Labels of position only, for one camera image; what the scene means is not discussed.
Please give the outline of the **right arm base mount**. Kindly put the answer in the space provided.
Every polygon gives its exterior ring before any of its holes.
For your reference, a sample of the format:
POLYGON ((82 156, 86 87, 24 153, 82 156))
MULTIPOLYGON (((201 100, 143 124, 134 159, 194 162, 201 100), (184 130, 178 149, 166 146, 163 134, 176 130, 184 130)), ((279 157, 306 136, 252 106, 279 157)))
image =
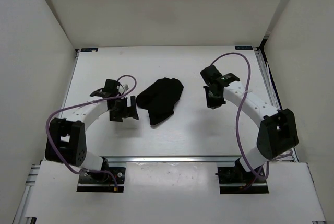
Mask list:
POLYGON ((221 195, 268 194, 266 181, 258 180, 251 172, 245 174, 236 167, 217 167, 221 195))

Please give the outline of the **blue corner label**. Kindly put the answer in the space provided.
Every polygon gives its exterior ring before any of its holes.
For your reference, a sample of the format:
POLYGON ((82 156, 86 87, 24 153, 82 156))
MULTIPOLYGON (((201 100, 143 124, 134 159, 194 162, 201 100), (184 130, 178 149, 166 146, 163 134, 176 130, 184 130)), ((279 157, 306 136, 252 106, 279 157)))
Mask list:
POLYGON ((99 48, 81 48, 81 52, 97 52, 99 48))
POLYGON ((245 50, 253 50, 253 47, 247 45, 236 45, 235 49, 239 51, 245 51, 245 50))

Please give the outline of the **black skirt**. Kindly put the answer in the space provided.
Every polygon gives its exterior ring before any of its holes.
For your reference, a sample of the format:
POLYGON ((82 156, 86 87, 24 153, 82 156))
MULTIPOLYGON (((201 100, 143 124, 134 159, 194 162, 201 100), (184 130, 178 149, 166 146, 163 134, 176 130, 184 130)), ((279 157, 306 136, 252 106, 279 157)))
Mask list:
POLYGON ((141 92, 137 106, 148 111, 150 125, 156 126, 174 114, 183 92, 183 84, 175 78, 161 78, 141 92))

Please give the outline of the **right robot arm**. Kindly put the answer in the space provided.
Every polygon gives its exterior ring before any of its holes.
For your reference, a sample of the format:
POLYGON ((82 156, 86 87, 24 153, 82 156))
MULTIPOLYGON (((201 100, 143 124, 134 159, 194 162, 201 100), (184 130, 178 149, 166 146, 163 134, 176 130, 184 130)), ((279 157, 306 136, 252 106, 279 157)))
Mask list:
POLYGON ((236 136, 240 113, 245 113, 258 127, 255 147, 242 152, 234 169, 240 182, 248 181, 254 170, 298 145, 294 113, 290 109, 280 110, 250 92, 233 73, 222 75, 214 66, 200 72, 204 86, 207 107, 216 109, 227 101, 238 107, 236 117, 236 136))

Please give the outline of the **aluminium frame rail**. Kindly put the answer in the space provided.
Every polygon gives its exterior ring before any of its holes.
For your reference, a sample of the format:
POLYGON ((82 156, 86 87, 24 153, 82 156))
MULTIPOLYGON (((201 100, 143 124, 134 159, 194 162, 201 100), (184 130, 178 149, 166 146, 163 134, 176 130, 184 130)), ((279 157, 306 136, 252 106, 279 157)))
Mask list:
POLYGON ((110 163, 124 162, 234 162, 238 156, 106 156, 110 163))

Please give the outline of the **left blue corner label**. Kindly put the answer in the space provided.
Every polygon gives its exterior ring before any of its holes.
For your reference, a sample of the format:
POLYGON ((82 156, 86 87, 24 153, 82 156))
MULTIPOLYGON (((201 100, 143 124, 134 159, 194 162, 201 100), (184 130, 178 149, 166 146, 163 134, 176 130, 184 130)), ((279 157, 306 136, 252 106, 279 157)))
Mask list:
POLYGON ((81 52, 97 52, 99 48, 81 48, 81 52))

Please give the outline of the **white front cover board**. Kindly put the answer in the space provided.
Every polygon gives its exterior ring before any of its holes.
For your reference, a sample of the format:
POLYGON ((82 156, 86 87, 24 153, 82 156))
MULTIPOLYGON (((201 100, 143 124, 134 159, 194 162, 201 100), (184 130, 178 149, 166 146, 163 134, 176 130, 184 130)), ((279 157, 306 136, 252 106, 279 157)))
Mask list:
POLYGON ((37 223, 312 223, 324 221, 308 167, 270 165, 267 194, 220 194, 215 163, 129 163, 121 193, 77 192, 78 178, 43 162, 27 217, 37 223))

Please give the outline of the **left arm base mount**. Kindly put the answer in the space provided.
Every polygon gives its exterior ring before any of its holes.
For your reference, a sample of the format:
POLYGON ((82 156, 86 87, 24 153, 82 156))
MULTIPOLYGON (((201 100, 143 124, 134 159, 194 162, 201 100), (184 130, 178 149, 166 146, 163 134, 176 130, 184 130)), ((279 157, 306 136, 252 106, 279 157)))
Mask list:
POLYGON ((81 173, 79 175, 77 192, 88 193, 122 193, 125 184, 125 167, 109 167, 117 182, 117 189, 114 180, 109 174, 81 173))

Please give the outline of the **right blue corner label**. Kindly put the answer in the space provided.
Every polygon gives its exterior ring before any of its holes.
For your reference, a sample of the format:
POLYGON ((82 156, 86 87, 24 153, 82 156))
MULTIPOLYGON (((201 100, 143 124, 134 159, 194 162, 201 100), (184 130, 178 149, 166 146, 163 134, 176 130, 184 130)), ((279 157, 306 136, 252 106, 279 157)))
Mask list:
POLYGON ((245 51, 245 50, 253 50, 253 47, 247 45, 236 45, 235 49, 239 51, 245 51))

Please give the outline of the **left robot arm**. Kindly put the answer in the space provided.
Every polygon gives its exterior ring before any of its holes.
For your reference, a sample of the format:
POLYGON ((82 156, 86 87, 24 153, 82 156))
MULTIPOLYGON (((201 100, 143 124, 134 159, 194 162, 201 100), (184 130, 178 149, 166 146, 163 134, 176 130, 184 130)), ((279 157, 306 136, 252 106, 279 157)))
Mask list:
POLYGON ((122 122, 123 119, 138 120, 136 97, 123 97, 121 92, 112 93, 97 90, 91 93, 88 105, 79 107, 67 118, 53 118, 49 124, 49 138, 45 149, 48 161, 68 164, 91 171, 91 176, 97 182, 109 178, 106 160, 87 150, 86 130, 102 114, 108 112, 109 120, 122 122))

